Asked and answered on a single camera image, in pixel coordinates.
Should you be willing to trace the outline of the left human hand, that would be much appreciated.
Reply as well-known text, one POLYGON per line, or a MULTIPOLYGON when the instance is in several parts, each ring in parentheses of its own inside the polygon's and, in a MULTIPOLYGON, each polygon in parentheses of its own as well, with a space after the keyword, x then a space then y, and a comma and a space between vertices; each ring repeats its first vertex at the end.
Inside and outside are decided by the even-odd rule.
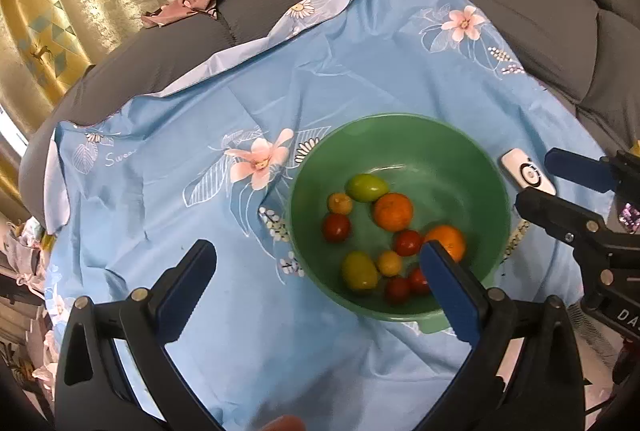
POLYGON ((283 415, 270 421, 260 431, 306 431, 306 425, 299 417, 283 415))

